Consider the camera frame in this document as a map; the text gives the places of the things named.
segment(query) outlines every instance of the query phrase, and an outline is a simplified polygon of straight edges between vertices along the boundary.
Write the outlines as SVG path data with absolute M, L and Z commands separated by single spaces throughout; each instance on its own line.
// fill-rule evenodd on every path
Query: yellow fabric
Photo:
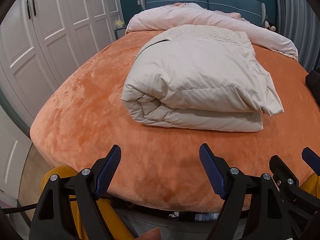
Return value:
M 316 174 L 313 174 L 300 188 L 320 198 L 320 179 Z
M 78 173 L 73 168 L 70 168 L 68 166 L 61 166 L 61 167 L 56 167 L 52 169 L 51 171 L 45 174 L 42 180 L 41 192 L 43 191 L 45 185 L 47 184 L 48 179 L 53 174 L 57 174 L 61 178 L 66 178 L 66 177 L 75 176 Z M 113 237 L 115 238 L 115 240 L 134 240 L 135 239 L 131 234 L 131 232 L 127 229 L 126 225 L 122 222 L 120 217 L 111 207 L 107 199 L 99 199 L 97 201 L 97 205 L 100 209 L 100 212 L 106 224 L 108 225 L 110 232 L 113 234 Z M 72 210 L 73 219 L 75 221 L 76 229 L 78 231 L 80 239 L 89 240 L 84 230 L 84 226 L 81 222 L 80 212 L 79 212 L 76 201 L 71 202 L 71 210 Z

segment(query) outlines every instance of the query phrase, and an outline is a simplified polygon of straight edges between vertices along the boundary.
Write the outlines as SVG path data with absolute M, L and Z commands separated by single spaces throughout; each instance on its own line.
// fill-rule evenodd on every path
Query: stuffed toy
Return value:
M 272 23 L 269 23 L 267 20 L 264 23 L 264 27 L 272 32 L 276 31 L 276 27 Z

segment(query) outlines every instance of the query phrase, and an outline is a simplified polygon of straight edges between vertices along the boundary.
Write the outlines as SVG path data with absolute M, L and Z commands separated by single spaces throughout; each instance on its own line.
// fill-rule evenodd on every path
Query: black door handle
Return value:
M 35 5 L 35 0 L 32 0 L 32 5 L 33 5 L 33 12 L 35 14 L 35 16 L 37 15 L 36 13 L 36 5 Z
M 30 8 L 29 8 L 29 0 L 27 0 L 27 9 L 28 9 L 28 16 L 29 16 L 29 20 L 30 20 L 31 15 L 30 15 Z

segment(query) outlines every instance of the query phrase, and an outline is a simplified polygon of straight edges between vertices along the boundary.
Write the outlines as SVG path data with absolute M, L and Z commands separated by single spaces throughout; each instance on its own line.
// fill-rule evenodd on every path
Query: white wardrobe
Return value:
M 16 0 L 0 25 L 0 84 L 27 125 L 122 19 L 119 0 Z

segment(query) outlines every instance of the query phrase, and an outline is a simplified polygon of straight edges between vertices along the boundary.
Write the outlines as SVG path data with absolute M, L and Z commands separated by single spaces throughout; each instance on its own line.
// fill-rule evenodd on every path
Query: upholstered headboard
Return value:
M 211 11 L 238 12 L 246 20 L 257 26 L 263 26 L 266 19 L 266 7 L 264 3 L 256 0 L 140 0 L 143 10 L 177 2 L 197 3 L 202 8 Z

